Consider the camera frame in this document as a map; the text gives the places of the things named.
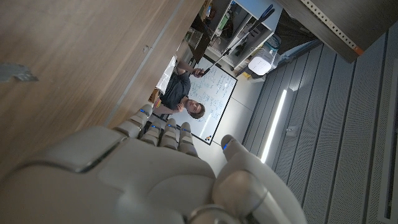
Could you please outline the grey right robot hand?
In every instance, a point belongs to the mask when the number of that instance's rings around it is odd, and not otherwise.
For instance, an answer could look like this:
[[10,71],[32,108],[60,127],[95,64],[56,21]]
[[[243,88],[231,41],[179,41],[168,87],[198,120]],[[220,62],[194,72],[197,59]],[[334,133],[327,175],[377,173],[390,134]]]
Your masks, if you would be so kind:
[[1,180],[2,223],[305,223],[292,191],[234,137],[215,174],[190,125],[152,123],[143,106],[34,154]]

